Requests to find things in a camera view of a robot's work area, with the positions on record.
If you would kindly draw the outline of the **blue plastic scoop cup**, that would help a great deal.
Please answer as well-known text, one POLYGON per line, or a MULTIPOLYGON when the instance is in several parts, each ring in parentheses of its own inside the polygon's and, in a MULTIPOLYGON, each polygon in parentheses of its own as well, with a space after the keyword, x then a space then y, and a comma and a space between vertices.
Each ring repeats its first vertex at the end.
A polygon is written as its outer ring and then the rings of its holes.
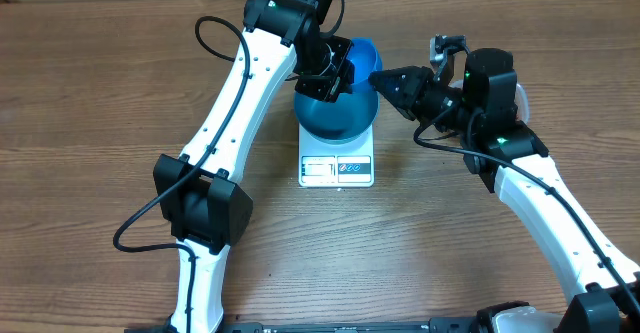
POLYGON ((370 38, 353 38, 347 59, 354 65, 354 78, 351 84, 353 94, 372 91, 369 76, 383 69, 382 59, 370 38))

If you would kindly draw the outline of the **white digital kitchen scale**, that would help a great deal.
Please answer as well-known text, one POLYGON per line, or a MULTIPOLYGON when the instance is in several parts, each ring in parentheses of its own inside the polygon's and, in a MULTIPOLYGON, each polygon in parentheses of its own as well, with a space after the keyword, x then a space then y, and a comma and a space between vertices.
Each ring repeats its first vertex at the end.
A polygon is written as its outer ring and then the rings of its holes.
POLYGON ((352 140, 320 139, 299 126, 298 183, 305 188, 368 188, 375 182, 373 127, 352 140))

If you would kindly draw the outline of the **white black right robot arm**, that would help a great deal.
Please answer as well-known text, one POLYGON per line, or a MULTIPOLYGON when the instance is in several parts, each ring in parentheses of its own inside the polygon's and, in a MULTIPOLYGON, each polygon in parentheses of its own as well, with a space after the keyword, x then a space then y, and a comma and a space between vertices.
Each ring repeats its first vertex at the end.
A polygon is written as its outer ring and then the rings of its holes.
POLYGON ((524 224, 549 262, 568 303, 562 314, 525 302, 478 312, 476 332, 636 332, 639 265, 597 227, 563 182, 541 139, 518 119, 517 74, 510 53, 468 53, 461 88, 450 86, 449 62, 375 72, 369 82, 406 119, 420 125, 416 144, 435 127, 461 136, 455 153, 524 224))

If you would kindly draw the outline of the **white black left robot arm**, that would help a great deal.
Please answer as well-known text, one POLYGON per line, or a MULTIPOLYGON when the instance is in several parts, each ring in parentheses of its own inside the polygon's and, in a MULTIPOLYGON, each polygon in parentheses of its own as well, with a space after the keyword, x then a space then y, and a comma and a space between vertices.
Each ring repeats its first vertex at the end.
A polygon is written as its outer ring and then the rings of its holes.
POLYGON ((239 183, 283 83, 319 102, 352 91, 351 41, 320 28, 332 1, 247 0, 235 32, 240 45, 213 108, 178 157, 158 159, 158 204, 180 257, 177 304, 164 331, 215 332, 222 323, 226 260, 253 210, 239 183))

